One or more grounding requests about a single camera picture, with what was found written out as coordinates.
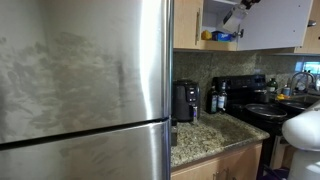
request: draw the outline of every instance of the white appliance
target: white appliance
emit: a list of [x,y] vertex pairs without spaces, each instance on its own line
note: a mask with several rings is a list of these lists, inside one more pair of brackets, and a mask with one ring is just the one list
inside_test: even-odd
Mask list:
[[320,179],[320,101],[283,124],[285,139],[299,150],[290,167],[289,180]]
[[0,1],[0,179],[170,179],[171,0]]

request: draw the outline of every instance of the faucet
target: faucet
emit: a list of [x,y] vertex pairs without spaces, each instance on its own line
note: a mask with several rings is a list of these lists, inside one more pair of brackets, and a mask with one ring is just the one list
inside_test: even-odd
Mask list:
[[306,88],[309,88],[308,76],[311,77],[311,83],[314,84],[314,82],[315,82],[315,81],[314,81],[315,78],[314,78],[314,76],[313,76],[310,72],[298,72],[298,73],[294,74],[294,75],[292,76],[291,85],[290,85],[290,95],[291,95],[291,96],[293,95],[293,91],[294,91],[294,85],[293,85],[294,78],[295,78],[296,76],[298,76],[299,74],[304,74],[304,75],[307,76]]

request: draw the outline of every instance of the freezer door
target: freezer door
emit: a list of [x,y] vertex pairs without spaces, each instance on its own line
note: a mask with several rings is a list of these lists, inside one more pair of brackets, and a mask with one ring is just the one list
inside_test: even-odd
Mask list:
[[0,179],[165,180],[169,121],[0,151]]
[[171,0],[1,0],[0,144],[169,117]]

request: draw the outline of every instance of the jar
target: jar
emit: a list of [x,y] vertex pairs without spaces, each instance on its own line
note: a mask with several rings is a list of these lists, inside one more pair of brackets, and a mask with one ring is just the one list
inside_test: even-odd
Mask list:
[[271,78],[271,80],[267,83],[267,91],[275,92],[278,89],[278,83],[276,78]]
[[282,94],[284,94],[286,96],[290,96],[290,88],[289,87],[284,87],[282,89]]

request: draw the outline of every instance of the upper cabinet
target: upper cabinet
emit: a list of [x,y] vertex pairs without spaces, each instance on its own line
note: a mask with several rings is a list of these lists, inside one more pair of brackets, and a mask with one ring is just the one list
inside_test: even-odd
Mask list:
[[203,0],[174,1],[174,48],[199,49]]
[[[240,0],[176,0],[174,48],[237,51],[302,46],[312,1],[261,0],[240,24],[241,37],[217,42],[201,40],[201,32],[226,32],[223,18]],[[195,4],[203,6],[196,9]]]
[[320,1],[314,0],[309,20],[317,25],[307,28],[303,46],[294,49],[295,53],[320,54]]

